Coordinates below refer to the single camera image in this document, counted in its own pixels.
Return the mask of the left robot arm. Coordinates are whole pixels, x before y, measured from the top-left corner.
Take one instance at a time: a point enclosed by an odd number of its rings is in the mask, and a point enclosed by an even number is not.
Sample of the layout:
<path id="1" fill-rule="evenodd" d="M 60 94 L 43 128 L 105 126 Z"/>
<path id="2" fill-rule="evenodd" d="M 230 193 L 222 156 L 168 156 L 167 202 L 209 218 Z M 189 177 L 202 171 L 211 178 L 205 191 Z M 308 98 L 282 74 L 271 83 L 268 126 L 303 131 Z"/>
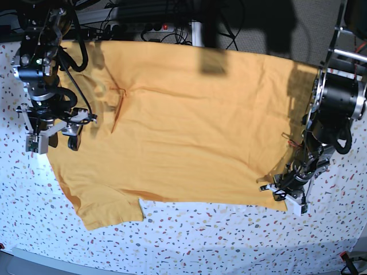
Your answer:
<path id="1" fill-rule="evenodd" d="M 314 179 L 325 172 L 333 153 L 352 147 L 352 123 L 366 114 L 366 45 L 355 51 L 338 47 L 341 35 L 366 41 L 366 1 L 342 1 L 327 56 L 315 78 L 309 106 L 302 118 L 302 142 L 286 169 L 260 187 L 272 191 L 277 202 L 291 205 L 297 216 L 309 212 Z"/>

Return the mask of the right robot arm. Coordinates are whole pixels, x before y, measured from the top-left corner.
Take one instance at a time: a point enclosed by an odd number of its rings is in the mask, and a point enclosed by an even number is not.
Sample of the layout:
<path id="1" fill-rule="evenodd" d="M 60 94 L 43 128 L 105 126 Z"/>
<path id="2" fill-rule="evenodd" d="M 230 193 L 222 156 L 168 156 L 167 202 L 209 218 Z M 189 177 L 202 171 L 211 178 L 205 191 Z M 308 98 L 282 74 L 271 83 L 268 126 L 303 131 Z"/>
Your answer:
<path id="1" fill-rule="evenodd" d="M 77 95 L 63 88 L 59 70 L 82 72 L 88 65 L 88 53 L 73 1 L 20 1 L 16 8 L 24 34 L 11 64 L 14 76 L 24 85 L 30 104 L 17 109 L 26 128 L 25 150 L 45 154 L 57 147 L 61 132 L 68 137 L 68 147 L 77 151 L 84 125 L 95 122 L 92 108 L 77 107 Z M 63 49 L 61 42 L 71 27 L 75 28 L 82 63 Z"/>

